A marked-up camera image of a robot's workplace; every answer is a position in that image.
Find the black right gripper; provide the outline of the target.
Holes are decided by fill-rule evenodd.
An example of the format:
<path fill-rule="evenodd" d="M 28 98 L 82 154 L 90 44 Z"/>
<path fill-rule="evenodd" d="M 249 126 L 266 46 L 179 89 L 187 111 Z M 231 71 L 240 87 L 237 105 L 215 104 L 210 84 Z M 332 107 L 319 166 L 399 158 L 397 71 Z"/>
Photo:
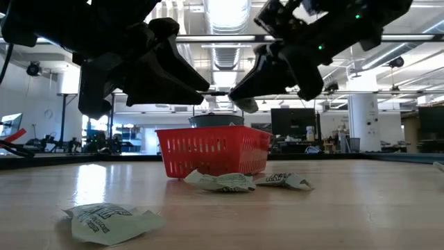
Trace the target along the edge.
<path fill-rule="evenodd" d="M 298 96 L 306 101 L 323 89 L 319 65 L 329 65 L 332 58 L 346 48 L 361 43 L 365 50 L 381 43 L 381 35 L 356 33 L 288 34 L 276 42 L 276 55 L 269 44 L 254 48 L 255 63 L 228 97 L 233 101 L 272 94 L 286 94 L 287 88 L 299 87 Z"/>

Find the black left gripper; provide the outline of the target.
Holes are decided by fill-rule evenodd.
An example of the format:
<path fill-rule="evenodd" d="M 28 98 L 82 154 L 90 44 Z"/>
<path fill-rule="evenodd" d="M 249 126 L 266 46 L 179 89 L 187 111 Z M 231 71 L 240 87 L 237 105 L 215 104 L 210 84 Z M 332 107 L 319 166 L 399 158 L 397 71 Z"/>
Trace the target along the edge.
<path fill-rule="evenodd" d="M 126 89 L 127 106 L 201 104 L 197 91 L 207 91 L 210 84 L 180 55 L 179 30 L 169 17 L 133 24 L 111 49 L 86 60 L 80 69 L 79 111 L 91 118 L 107 114 L 111 104 L 105 98 L 117 88 Z"/>

